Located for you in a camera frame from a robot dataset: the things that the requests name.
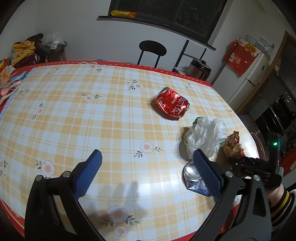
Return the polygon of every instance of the checkered tablecloth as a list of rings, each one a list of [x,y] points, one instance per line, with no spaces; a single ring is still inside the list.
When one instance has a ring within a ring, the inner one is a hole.
[[[165,86],[190,103],[178,121],[151,107]],[[24,218],[36,175],[58,177],[99,149],[103,164],[79,202],[106,240],[173,240],[192,233],[214,206],[212,197],[182,183],[187,162],[181,136],[198,116],[221,119],[227,134],[239,131],[245,154],[258,157],[246,127],[211,87],[121,66],[34,68],[0,114],[0,198]]]

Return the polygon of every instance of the metal bolt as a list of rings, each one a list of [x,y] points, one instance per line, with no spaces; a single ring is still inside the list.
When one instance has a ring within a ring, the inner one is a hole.
[[[39,182],[41,179],[42,179],[42,175],[38,175],[37,177],[35,177],[35,180],[37,181],[37,182]]]
[[[258,175],[254,175],[253,177],[256,181],[260,181],[260,177]]]
[[[233,177],[233,173],[230,171],[225,172],[225,175],[230,178]]]
[[[71,172],[65,171],[65,172],[63,172],[62,175],[63,175],[63,177],[69,177],[71,175]]]

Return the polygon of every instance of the crushed red soda can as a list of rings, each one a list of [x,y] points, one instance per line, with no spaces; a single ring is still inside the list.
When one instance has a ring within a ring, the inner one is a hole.
[[[164,87],[154,102],[164,113],[176,118],[183,117],[190,105],[186,98],[169,87]]]

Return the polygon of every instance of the refrigerator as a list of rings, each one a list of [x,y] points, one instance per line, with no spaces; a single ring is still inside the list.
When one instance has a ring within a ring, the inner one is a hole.
[[[241,77],[226,65],[214,82],[213,88],[235,111],[260,83],[268,67],[269,62],[263,53],[258,54]]]

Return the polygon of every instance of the blue gripper pad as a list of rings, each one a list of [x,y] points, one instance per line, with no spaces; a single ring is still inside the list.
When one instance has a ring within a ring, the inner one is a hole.
[[[193,153],[193,163],[207,186],[210,194],[220,199],[222,194],[222,183],[220,178],[215,174],[210,166],[209,159],[205,156],[202,150],[197,149]]]
[[[86,194],[89,186],[91,185],[92,180],[94,179],[96,173],[102,165],[102,161],[102,153],[99,150],[94,150],[85,162],[79,163],[83,164],[81,165],[81,167],[84,168],[80,170],[80,174],[75,181],[73,194],[76,200],[78,200],[80,197],[83,197]]]

